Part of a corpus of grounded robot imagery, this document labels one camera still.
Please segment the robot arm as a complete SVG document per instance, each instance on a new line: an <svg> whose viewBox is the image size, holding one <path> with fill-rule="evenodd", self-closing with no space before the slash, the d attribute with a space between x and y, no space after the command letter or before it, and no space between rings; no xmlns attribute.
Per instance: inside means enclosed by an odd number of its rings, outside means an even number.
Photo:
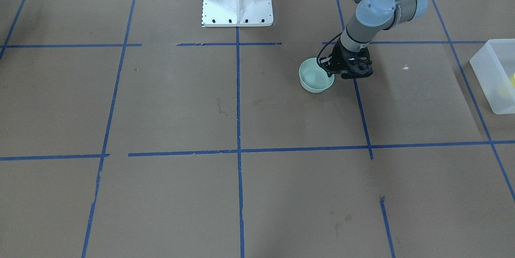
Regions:
<svg viewBox="0 0 515 258"><path fill-rule="evenodd" d="M428 0L351 0L357 4L345 29L333 38L329 56L317 57L317 65L328 77L342 79L368 78L372 60L368 45L380 31L422 16Z"/></svg>

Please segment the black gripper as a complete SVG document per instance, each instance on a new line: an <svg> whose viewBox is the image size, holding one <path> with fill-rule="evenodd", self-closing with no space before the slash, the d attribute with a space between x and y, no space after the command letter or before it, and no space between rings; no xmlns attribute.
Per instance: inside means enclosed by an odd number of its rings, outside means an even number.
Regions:
<svg viewBox="0 0 515 258"><path fill-rule="evenodd" d="M349 51L337 42L329 57L318 58L318 66L327 73L327 76L359 75L359 53Z"/></svg>

